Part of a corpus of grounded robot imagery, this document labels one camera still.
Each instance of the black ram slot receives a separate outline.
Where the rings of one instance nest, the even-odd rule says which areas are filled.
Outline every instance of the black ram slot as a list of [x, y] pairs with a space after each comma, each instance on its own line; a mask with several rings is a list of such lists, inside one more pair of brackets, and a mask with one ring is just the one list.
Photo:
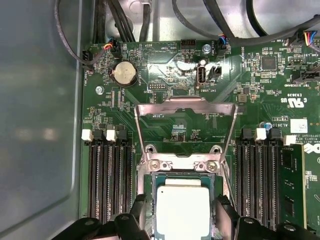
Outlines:
[[236, 171], [235, 171], [235, 199], [236, 199], [236, 207], [237, 207], [237, 212], [239, 213], [240, 216], [243, 216], [243, 194], [242, 194], [242, 146], [238, 145], [236, 148]]
[[132, 153], [131, 146], [123, 148], [123, 177], [122, 177], [122, 211], [128, 213], [131, 208], [132, 199]]
[[102, 224], [106, 224], [109, 220], [110, 210], [109, 210], [109, 191], [108, 191], [108, 184], [109, 184], [109, 146], [104, 146], [104, 163], [103, 163], [103, 177], [102, 177], [102, 216], [100, 221]]
[[257, 191], [256, 191], [256, 161], [255, 161], [255, 147], [253, 145], [249, 146], [249, 158], [248, 158], [248, 165], [249, 165], [249, 177], [248, 177], [248, 184], [249, 184], [249, 196], [248, 199], [250, 203], [250, 217], [257, 218], [257, 205], [256, 205], [256, 198], [257, 198]]
[[268, 219], [269, 228], [276, 230], [279, 224], [279, 199], [278, 199], [278, 160], [279, 147], [277, 142], [271, 141], [268, 147]]
[[254, 148], [254, 158], [255, 158], [255, 191], [256, 191], [256, 219], [261, 223], [263, 219], [263, 189], [262, 189], [262, 153], [261, 147], [255, 146]]
[[89, 197], [88, 197], [88, 217], [96, 217], [96, 145], [89, 146]]
[[242, 208], [243, 216], [250, 215], [250, 193], [249, 193], [249, 147], [244, 145], [242, 151]]
[[109, 145], [108, 147], [108, 178], [107, 178], [107, 192], [108, 192], [108, 199], [107, 199], [107, 207], [108, 207], [108, 213], [106, 218], [110, 219], [110, 217], [115, 213], [114, 209], [114, 198], [115, 198], [115, 191], [114, 191], [114, 152], [115, 152], [115, 146]]
[[268, 226], [268, 148], [265, 145], [260, 146], [261, 148], [261, 166], [262, 166], [262, 181], [261, 181], [261, 189], [262, 189], [262, 221], [261, 223], [264, 226]]
[[113, 199], [112, 199], [112, 210], [111, 215], [118, 214], [120, 212], [121, 204], [121, 191], [120, 191], [120, 146], [114, 146], [113, 155]]

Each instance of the integrated circuit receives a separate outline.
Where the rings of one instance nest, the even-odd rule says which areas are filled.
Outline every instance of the integrated circuit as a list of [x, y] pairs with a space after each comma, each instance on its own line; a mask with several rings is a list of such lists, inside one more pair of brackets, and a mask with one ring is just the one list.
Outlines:
[[263, 71], [277, 70], [277, 59], [275, 56], [263, 56], [261, 62]]

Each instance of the chip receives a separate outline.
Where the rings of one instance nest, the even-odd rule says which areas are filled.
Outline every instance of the chip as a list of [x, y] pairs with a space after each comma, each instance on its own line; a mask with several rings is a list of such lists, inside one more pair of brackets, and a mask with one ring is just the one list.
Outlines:
[[238, 94], [238, 102], [239, 103], [246, 103], [247, 102], [247, 95], [246, 94]]
[[275, 56], [263, 56], [262, 57], [262, 70], [274, 71], [277, 70], [277, 60]]

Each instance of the cable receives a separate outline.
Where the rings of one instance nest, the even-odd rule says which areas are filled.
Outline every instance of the cable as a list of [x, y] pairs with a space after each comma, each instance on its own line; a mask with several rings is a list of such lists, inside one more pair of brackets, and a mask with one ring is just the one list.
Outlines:
[[105, 54], [106, 49], [102, 49], [91, 61], [85, 61], [82, 58], [80, 58], [79, 56], [77, 56], [77, 54], [75, 54], [75, 52], [70, 47], [70, 45], [68, 43], [68, 40], [67, 40], [67, 38], [65, 36], [65, 33], [64, 33], [63, 29], [62, 29], [62, 26], [61, 26], [60, 13], [59, 13], [60, 2], [61, 2], [61, 0], [55, 0], [54, 1], [53, 11], [54, 11], [55, 25], [56, 25], [56, 28], [58, 30], [60, 39], [61, 39], [64, 47], [66, 48], [66, 50], [69, 52], [69, 54], [74, 59], [76, 59], [77, 61], [79, 61], [83, 65], [93, 65], [93, 64], [95, 64]]
[[128, 22], [128, 18], [126, 16], [121, 4], [119, 3], [118, 0], [111, 0], [111, 1], [113, 3], [117, 13], [119, 14], [119, 17], [120, 17], [121, 22], [123, 24], [124, 30], [128, 36], [129, 42], [135, 42], [136, 40], [135, 40], [134, 34], [131, 30], [131, 27]]
[[219, 9], [219, 6], [216, 0], [203, 0], [203, 3], [207, 7], [212, 18], [215, 19], [215, 21], [218, 22], [219, 25], [221, 26], [220, 28], [221, 31], [225, 34], [225, 36], [229, 39], [229, 41], [235, 46], [254, 46], [254, 45], [260, 45], [260, 44], [266, 44], [277, 39], [289, 38], [289, 37], [292, 37], [298, 31], [309, 29], [314, 25], [320, 23], [320, 15], [317, 14], [312, 19], [305, 21], [304, 23], [301, 23], [295, 27], [292, 27], [290, 29], [287, 29], [278, 33], [274, 33], [274, 34], [262, 36], [262, 37], [239, 38], [239, 37], [235, 37], [234, 34], [230, 32], [231, 30], [224, 16], [221, 14], [221, 11]]
[[315, 50], [317, 53], [320, 53], [320, 48], [314, 45], [313, 43], [311, 43], [308, 47], [312, 50]]
[[309, 42], [312, 44], [314, 42], [314, 38], [315, 38], [315, 35], [317, 34], [318, 31], [314, 31], [312, 34], [311, 34], [311, 37], [310, 37], [310, 40]]
[[184, 16], [183, 14], [180, 12], [178, 5], [177, 5], [177, 0], [172, 0], [172, 8], [173, 8], [173, 12], [175, 14], [175, 16], [178, 18], [178, 20], [180, 21], [180, 23], [182, 23], [184, 26], [186, 26], [188, 29], [194, 31], [197, 34], [200, 34], [204, 37], [210, 38], [210, 39], [214, 39], [217, 40], [219, 38], [219, 36], [217, 35], [213, 35], [210, 33], [207, 33], [199, 28], [197, 28], [196, 26], [192, 25]]
[[259, 24], [254, 10], [254, 0], [246, 0], [245, 1], [245, 8], [246, 8], [246, 15], [249, 19], [249, 22], [254, 29], [254, 31], [260, 36], [267, 36], [268, 34], [265, 32], [265, 30], [261, 27]]
[[212, 19], [215, 21], [215, 23], [218, 25], [218, 27], [221, 29], [223, 34], [228, 38], [228, 39], [234, 39], [235, 35], [231, 31], [228, 23], [226, 22], [224, 16], [222, 15], [220, 8], [217, 4], [217, 1], [215, 0], [202, 0], [206, 9], [208, 10], [210, 16]]
[[149, 4], [143, 5], [143, 19], [142, 19], [142, 26], [140, 31], [139, 42], [147, 41], [148, 37], [148, 30], [150, 25], [150, 18], [151, 18], [151, 8]]
[[123, 24], [121, 22], [121, 19], [120, 19], [119, 15], [118, 15], [116, 7], [114, 6], [112, 0], [107, 0], [107, 3], [109, 5], [110, 12], [111, 12], [111, 14], [113, 16], [113, 19], [114, 19], [114, 22], [115, 22], [115, 26], [119, 31], [120, 38], [121, 38], [122, 42], [124, 42], [124, 43], [129, 42], [128, 36], [127, 36], [126, 31], [124, 29], [124, 26], [123, 26]]

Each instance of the small black connector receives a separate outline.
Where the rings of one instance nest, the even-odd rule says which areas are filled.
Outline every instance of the small black connector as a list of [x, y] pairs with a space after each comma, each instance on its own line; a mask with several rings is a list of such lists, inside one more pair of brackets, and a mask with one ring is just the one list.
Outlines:
[[292, 37], [287, 39], [286, 45], [290, 47], [301, 47], [305, 44], [304, 32], [298, 31]]
[[282, 137], [282, 132], [280, 128], [271, 128], [267, 136], [267, 138], [270, 140], [280, 140], [281, 137]]
[[[92, 61], [94, 59], [94, 55], [89, 50], [82, 50], [82, 59], [84, 61]], [[82, 64], [82, 67], [84, 68], [85, 71], [93, 71], [94, 70], [94, 66], [93, 65], [84, 65], [84, 64]]]
[[216, 50], [217, 57], [223, 58], [226, 55], [226, 51], [227, 51], [227, 44], [225, 44], [224, 41], [219, 38], [217, 42], [217, 50]]
[[105, 140], [106, 137], [104, 135], [104, 131], [101, 130], [101, 129], [96, 129], [92, 132], [93, 134], [93, 139], [94, 140], [98, 140], [98, 141], [102, 141], [102, 140]]
[[241, 135], [240, 139], [241, 140], [251, 140], [253, 138], [252, 130], [251, 128], [242, 128], [241, 129]]
[[182, 39], [181, 40], [181, 49], [195, 49], [196, 40], [195, 39]]
[[209, 72], [209, 79], [212, 81], [216, 81], [222, 74], [221, 66], [213, 66]]
[[118, 139], [121, 141], [128, 141], [128, 130], [127, 129], [119, 130]]
[[110, 53], [113, 55], [115, 59], [121, 59], [121, 44], [117, 40], [113, 39], [112, 41], [112, 47], [110, 48]]

